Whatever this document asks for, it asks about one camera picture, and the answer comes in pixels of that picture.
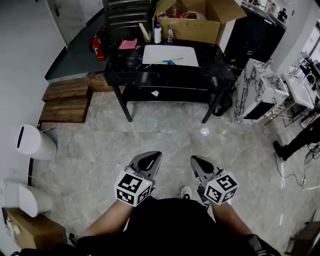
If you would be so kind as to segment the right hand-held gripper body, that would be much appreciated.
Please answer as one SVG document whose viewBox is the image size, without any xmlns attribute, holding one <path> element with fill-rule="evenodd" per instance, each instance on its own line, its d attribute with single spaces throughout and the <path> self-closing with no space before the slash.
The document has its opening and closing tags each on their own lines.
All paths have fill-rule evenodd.
<svg viewBox="0 0 320 256">
<path fill-rule="evenodd" d="M 214 175 L 209 181 L 203 181 L 197 192 L 201 201 L 207 201 L 218 206 L 231 200 L 239 188 L 239 182 L 231 172 L 223 171 Z"/>
</svg>

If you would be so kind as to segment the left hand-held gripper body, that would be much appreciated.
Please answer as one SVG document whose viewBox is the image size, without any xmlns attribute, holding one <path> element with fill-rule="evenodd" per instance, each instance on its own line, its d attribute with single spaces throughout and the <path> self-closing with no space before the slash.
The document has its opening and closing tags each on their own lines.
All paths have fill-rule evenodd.
<svg viewBox="0 0 320 256">
<path fill-rule="evenodd" d="M 137 207 L 152 192 L 155 186 L 157 171 L 150 170 L 135 171 L 127 166 L 121 171 L 114 184 L 114 195 L 119 201 L 130 206 Z"/>
</svg>

